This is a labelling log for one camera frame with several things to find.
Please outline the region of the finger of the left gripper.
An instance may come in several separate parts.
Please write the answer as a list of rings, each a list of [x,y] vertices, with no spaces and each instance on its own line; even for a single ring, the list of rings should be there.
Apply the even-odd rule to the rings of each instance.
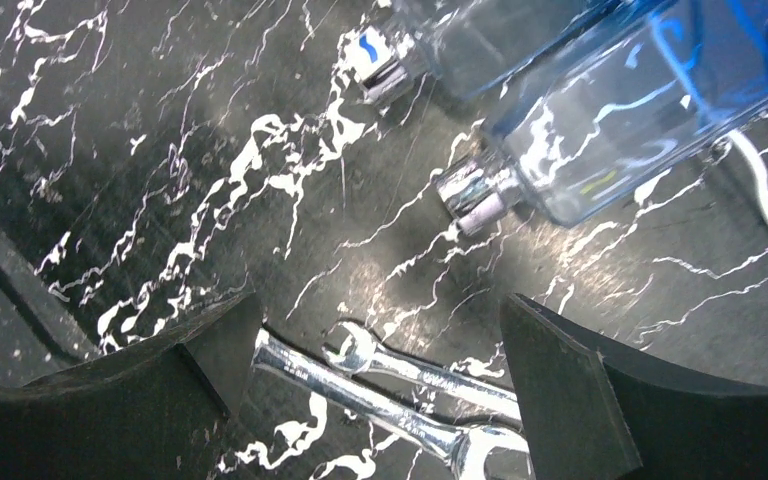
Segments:
[[[0,229],[0,386],[95,358],[95,344]]]

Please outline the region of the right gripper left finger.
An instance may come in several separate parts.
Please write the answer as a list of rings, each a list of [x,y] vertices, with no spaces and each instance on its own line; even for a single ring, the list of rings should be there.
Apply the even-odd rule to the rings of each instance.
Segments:
[[[241,295],[98,359],[0,387],[0,479],[204,479],[241,420],[263,311]]]

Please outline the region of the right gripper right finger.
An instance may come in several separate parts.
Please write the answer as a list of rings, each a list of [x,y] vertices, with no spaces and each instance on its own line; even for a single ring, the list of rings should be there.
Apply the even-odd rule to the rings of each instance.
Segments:
[[[499,324],[540,479],[768,479],[768,387],[686,368],[521,294]]]

